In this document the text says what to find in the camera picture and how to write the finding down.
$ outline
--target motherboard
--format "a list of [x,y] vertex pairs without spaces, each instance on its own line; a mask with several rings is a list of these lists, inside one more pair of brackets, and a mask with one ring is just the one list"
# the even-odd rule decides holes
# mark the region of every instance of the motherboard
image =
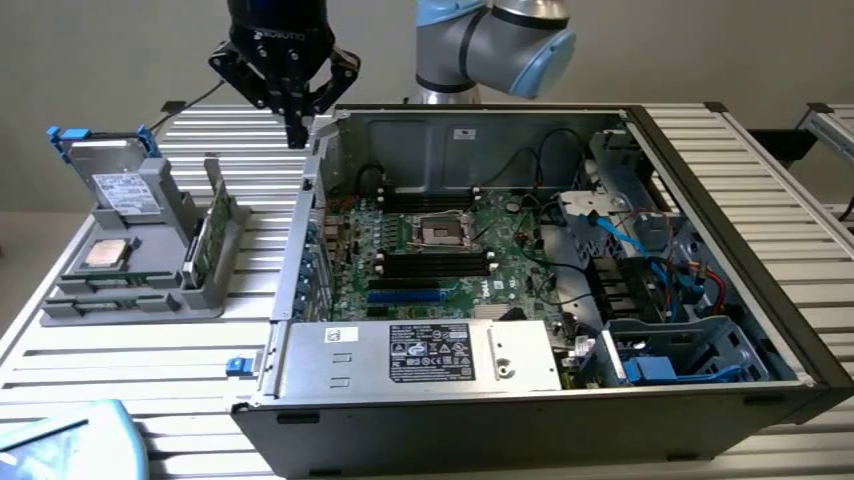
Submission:
[[495,191],[464,209],[419,213],[398,212],[378,198],[338,202],[324,228],[334,320],[510,314],[559,321],[556,295],[544,284],[548,272],[522,253],[526,245],[542,250],[526,222],[535,199],[526,197]]

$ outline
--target sticker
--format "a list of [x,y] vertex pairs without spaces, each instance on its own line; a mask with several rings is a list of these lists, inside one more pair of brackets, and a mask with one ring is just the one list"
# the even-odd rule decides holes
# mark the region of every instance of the sticker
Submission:
[[359,327],[327,328],[324,343],[346,343],[359,341]]
[[121,215],[160,213],[160,206],[148,185],[135,173],[92,175],[112,209]]
[[388,377],[392,382],[462,382],[475,379],[466,323],[391,325],[388,328]]
[[478,138],[478,130],[471,128],[458,128],[454,130],[454,140],[475,140]]

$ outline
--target capacitor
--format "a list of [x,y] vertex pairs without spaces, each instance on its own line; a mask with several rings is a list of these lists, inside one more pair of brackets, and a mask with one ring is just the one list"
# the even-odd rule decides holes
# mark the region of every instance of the capacitor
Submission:
[[519,213],[522,211],[522,205],[519,205],[516,202],[507,202],[504,204],[504,211],[512,215],[515,215],[516,213]]

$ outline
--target processor chip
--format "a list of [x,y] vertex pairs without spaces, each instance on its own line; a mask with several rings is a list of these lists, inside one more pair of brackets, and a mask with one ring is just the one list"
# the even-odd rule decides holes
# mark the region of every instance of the processor chip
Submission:
[[115,268],[120,265],[128,251],[125,239],[97,240],[85,256],[84,268]]

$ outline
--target white label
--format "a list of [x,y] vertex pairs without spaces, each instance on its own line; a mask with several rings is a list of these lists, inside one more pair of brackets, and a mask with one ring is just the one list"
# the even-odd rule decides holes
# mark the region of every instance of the white label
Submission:
[[92,175],[113,210],[121,215],[160,213],[160,206],[143,177],[135,173]]
[[327,328],[323,341],[326,343],[358,342],[359,327]]
[[458,128],[454,130],[454,140],[475,140],[478,138],[478,130],[474,128]]

